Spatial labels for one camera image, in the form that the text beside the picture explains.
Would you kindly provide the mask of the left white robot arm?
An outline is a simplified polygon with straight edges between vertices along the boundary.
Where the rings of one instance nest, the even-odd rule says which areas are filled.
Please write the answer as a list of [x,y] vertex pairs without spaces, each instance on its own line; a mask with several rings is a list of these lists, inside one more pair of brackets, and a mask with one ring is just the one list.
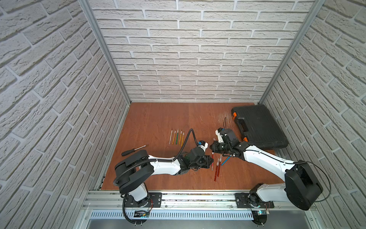
[[132,197],[138,204],[145,204],[151,198],[145,181],[155,175],[185,175],[189,171],[209,169],[214,159],[205,154],[207,146],[199,145],[190,152],[172,158],[151,156],[146,150],[140,150],[115,166],[116,178],[113,185],[120,194]]

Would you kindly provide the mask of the black plastic tool case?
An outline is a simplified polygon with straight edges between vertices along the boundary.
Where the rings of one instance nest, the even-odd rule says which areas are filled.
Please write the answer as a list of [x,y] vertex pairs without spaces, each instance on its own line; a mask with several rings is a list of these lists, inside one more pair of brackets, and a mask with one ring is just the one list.
[[262,150],[282,149],[289,142],[284,132],[264,105],[240,106],[231,110],[241,139]]

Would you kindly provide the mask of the blue carving knife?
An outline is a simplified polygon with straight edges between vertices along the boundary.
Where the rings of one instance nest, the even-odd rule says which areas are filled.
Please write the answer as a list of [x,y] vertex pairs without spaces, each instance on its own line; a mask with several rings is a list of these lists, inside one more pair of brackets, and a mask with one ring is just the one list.
[[231,158],[231,156],[228,156],[227,157],[227,159],[225,159],[223,162],[222,162],[222,164],[221,164],[221,166],[223,166],[229,159]]

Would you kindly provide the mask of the black handled screwdriver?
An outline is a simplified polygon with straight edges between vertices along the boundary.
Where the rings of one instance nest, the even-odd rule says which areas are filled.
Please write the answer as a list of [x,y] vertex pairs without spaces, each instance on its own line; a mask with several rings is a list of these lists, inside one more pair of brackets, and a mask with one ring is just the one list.
[[122,153],[121,153],[121,156],[127,156],[127,155],[129,155],[129,154],[131,154],[131,153],[133,153],[133,152],[135,152],[135,151],[137,151],[137,150],[139,150],[139,149],[142,149],[142,148],[144,148],[144,147],[146,147],[146,146],[147,146],[147,145],[143,145],[143,146],[138,147],[138,148],[133,148],[133,149],[130,149],[130,150],[124,151],[124,152],[122,152]]

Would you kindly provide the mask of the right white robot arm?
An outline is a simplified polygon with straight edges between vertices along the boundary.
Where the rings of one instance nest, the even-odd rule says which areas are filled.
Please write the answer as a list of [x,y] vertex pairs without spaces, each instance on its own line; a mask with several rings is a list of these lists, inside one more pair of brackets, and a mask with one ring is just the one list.
[[310,167],[310,162],[280,158],[249,142],[240,142],[231,129],[216,130],[217,140],[210,148],[218,154],[228,154],[271,172],[282,180],[280,184],[259,183],[250,190],[248,201],[254,208],[267,202],[290,202],[301,210],[320,202],[323,187]]

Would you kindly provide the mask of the green carving knife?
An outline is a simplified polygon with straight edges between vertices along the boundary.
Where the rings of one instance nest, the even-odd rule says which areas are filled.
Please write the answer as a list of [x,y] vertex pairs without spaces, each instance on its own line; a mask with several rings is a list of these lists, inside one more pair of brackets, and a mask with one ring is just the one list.
[[178,145],[179,143],[179,129],[177,129],[176,131],[176,141],[175,141],[176,145]]

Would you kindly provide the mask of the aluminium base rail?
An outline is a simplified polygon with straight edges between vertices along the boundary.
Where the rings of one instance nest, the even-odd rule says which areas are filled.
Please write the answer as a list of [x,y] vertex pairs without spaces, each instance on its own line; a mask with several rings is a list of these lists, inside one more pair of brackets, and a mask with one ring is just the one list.
[[124,204],[117,191],[88,192],[76,229],[322,229],[316,207],[253,204],[246,190],[153,191],[153,208]]

